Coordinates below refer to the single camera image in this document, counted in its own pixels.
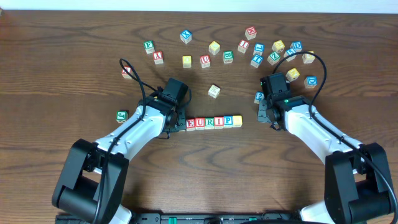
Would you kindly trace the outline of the green R block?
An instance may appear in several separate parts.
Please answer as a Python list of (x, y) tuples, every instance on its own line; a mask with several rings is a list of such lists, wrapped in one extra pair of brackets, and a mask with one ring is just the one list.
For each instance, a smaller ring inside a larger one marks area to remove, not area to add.
[(214, 118), (205, 118), (205, 129), (214, 129)]

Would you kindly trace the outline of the blue P block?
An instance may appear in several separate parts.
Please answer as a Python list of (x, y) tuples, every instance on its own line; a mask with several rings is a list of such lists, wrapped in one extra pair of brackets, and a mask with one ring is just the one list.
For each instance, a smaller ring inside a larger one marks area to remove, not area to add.
[(232, 116), (224, 116), (223, 117), (223, 127), (224, 128), (232, 128), (233, 127), (233, 117)]

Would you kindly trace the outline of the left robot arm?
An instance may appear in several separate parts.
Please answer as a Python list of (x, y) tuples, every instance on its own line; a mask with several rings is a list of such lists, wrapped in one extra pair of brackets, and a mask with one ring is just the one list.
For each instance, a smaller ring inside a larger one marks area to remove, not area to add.
[(130, 160), (152, 139), (182, 124), (185, 106), (170, 97), (147, 97), (107, 136), (77, 140), (69, 150), (52, 205), (88, 223), (129, 223), (121, 205)]

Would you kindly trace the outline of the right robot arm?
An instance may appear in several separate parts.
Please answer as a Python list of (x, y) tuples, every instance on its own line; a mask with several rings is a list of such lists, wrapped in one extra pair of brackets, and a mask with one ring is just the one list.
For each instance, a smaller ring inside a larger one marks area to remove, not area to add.
[(342, 133), (297, 96), (268, 106), (260, 100), (258, 120), (303, 141), (325, 165), (324, 199), (299, 211), (306, 223), (366, 223), (397, 215), (397, 197), (382, 146)]

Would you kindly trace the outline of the red E block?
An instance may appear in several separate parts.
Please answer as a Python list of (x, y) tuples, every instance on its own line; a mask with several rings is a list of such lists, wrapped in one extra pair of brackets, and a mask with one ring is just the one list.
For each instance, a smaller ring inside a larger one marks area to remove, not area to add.
[(186, 131), (194, 131), (196, 130), (195, 119), (187, 119), (186, 120)]

